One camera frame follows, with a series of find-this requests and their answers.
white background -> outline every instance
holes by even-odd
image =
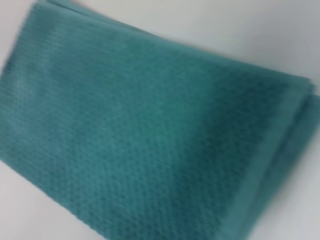
[[[0,0],[0,67],[32,2]],[[311,78],[320,87],[319,0],[77,2],[172,40]],[[320,132],[257,223],[250,240],[320,239],[319,147]],[[0,240],[102,239],[0,162]]]

cloth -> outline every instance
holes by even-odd
[[[317,127],[312,91],[39,1],[0,81],[0,159],[109,240],[241,240]]]

green cloth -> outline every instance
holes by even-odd
[[[241,240],[317,127],[312,89],[39,1],[0,81],[0,159],[109,240]]]

towel fold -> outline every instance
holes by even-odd
[[[39,1],[0,81],[0,159],[109,240],[242,240],[317,127],[312,92]]]

waffle weave fabric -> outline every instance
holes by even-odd
[[[311,92],[39,1],[0,81],[0,159],[109,240],[241,240],[316,128]]]

